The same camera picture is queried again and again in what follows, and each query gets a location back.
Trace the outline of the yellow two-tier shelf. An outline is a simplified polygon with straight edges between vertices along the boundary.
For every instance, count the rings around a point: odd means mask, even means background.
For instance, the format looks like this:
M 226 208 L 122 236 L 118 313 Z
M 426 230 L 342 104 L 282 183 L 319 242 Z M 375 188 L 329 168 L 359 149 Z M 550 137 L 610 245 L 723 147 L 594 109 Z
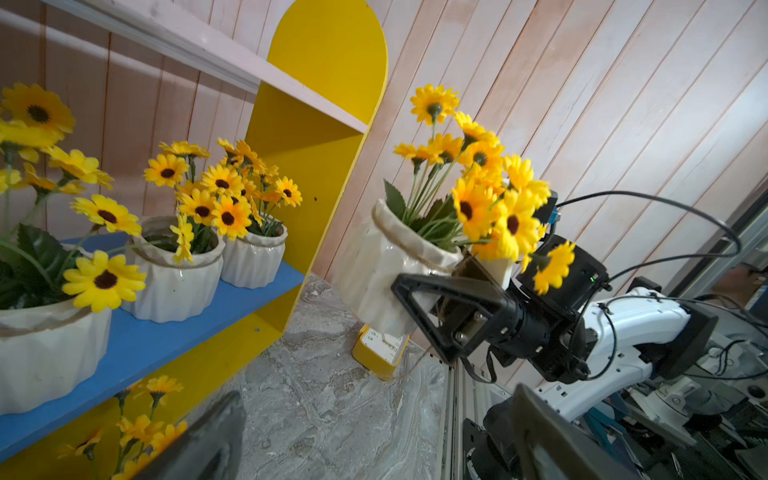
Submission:
M 64 143 L 96 157 L 116 180 L 105 191 L 141 218 L 170 214 L 168 189 L 149 186 L 143 171 L 159 152 L 160 141 L 186 140 L 224 152 L 217 138 L 245 136 L 246 142 L 281 174 L 294 180 L 303 196 L 301 206 L 283 207 L 277 216 L 289 236 L 284 262 L 306 278 L 331 225 L 368 125 L 383 98 L 388 75 L 386 40 L 379 20 L 365 1 L 295 1 L 277 24 L 267 61 L 321 94 L 364 123 L 363 133 L 310 106 L 300 104 L 269 84 L 259 88 L 246 129 L 249 95 L 234 86 L 219 86 L 213 77 L 150 52 L 145 46 L 107 33 L 85 20 L 43 6 L 41 1 L 1 1 L 1 89 L 19 81 L 40 83 L 68 104 L 77 120 L 74 136 Z M 287 267 L 262 290 L 281 287 Z M 168 375 L 180 380 L 181 393 L 158 407 L 161 420 L 180 420 L 280 338 L 288 325 L 304 280 L 293 275 L 293 289 L 256 309 L 266 294 L 238 290 L 247 302 L 238 322 L 216 330 L 182 353 L 161 345 L 160 333 L 181 340 L 194 317 L 161 326 L 113 315 L 107 356 L 99 371 L 129 366 L 128 360 L 165 355 L 140 378 Z M 66 445 L 75 446 L 97 427 L 104 437 L 96 446 L 99 478 L 109 478 L 117 460 L 118 403 L 108 398 L 82 410 L 66 424 L 46 423 L 26 449 L 1 462 L 1 479 L 93 479 L 84 457 L 58 459 Z

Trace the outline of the yellow alarm clock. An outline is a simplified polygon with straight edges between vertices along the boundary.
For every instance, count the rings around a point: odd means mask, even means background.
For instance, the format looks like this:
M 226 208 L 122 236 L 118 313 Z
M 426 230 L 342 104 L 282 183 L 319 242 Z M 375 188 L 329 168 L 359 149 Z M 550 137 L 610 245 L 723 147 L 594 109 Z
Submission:
M 390 381 L 402 359 L 409 336 L 394 337 L 364 325 L 352 349 L 352 357 L 382 381 Z

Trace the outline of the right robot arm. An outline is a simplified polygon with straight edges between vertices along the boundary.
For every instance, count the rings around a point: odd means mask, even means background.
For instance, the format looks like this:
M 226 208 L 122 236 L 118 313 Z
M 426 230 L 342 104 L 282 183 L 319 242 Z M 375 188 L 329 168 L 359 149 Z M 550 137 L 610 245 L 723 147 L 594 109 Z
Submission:
M 681 376 L 717 323 L 646 280 L 598 300 L 608 283 L 597 259 L 549 235 L 507 288 L 469 259 L 449 277 L 401 274 L 391 289 L 443 361 L 467 363 L 480 346 L 489 370 L 524 360 L 545 380 L 538 398 L 574 421 L 624 388 Z

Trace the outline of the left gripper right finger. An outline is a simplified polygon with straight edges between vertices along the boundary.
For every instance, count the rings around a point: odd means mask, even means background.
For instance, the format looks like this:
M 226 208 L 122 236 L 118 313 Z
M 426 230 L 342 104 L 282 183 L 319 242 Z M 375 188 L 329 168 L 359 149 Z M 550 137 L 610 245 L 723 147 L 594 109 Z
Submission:
M 636 475 L 525 385 L 511 397 L 514 446 L 525 479 L 634 479 Z

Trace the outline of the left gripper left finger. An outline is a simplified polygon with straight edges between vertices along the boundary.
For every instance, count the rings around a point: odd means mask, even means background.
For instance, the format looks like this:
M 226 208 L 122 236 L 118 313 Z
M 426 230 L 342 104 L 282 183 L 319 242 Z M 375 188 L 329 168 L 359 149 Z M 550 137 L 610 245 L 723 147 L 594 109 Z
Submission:
M 230 391 L 191 426 L 170 424 L 150 437 L 149 451 L 122 467 L 124 479 L 235 479 L 243 454 L 243 398 Z

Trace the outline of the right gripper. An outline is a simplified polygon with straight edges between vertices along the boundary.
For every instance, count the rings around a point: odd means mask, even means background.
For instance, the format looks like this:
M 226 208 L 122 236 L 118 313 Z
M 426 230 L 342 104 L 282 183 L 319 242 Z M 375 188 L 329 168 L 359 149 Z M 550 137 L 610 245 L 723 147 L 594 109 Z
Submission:
M 400 274 L 391 290 L 447 364 L 487 342 L 502 366 L 526 360 L 548 382 L 573 384 L 590 375 L 591 335 L 572 310 L 516 295 L 510 323 L 506 292 L 464 277 Z

